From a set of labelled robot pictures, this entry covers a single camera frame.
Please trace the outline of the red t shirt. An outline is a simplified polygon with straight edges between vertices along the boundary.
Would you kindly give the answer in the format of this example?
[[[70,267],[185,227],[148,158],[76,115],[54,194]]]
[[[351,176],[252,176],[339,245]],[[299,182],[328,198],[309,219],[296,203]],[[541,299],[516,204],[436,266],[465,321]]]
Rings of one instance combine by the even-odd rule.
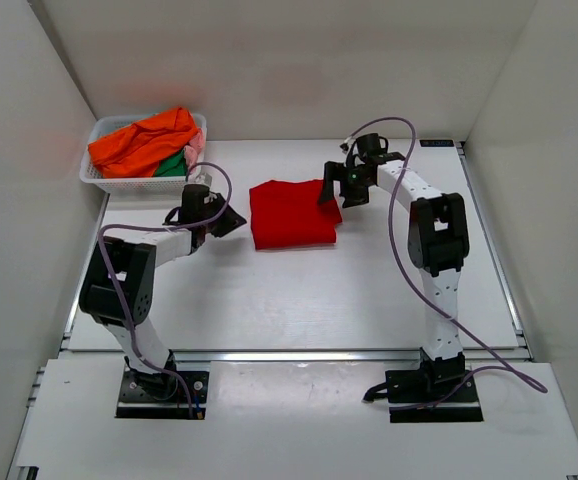
[[[319,204],[323,181],[269,180],[249,190],[255,249],[279,250],[333,245],[342,223],[335,200]]]

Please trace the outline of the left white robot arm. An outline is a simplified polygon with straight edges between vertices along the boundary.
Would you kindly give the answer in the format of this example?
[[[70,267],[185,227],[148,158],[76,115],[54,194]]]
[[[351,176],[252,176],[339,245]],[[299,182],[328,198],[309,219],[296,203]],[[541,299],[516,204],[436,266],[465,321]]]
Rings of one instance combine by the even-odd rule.
[[[187,185],[161,227],[135,227],[142,236],[133,240],[106,234],[97,240],[79,308],[111,333],[130,380],[149,395],[165,399],[184,386],[173,352],[149,318],[156,269],[194,254],[208,236],[222,238],[245,224],[223,195],[206,185]]]

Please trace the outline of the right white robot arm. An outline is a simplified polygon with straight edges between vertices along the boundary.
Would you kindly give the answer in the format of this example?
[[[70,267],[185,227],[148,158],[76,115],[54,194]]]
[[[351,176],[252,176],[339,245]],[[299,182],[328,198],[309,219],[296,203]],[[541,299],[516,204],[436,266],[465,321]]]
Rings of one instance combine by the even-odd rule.
[[[368,203],[369,189],[391,194],[409,215],[407,252],[422,281],[418,293],[425,305],[426,340],[415,370],[390,374],[364,395],[367,403],[404,393],[409,401],[442,399],[467,374],[459,329],[454,323],[458,284],[470,244],[463,197],[445,193],[420,177],[399,152],[392,152],[377,133],[349,137],[342,146],[346,158],[328,161],[318,199],[325,204],[336,195],[346,208]]]

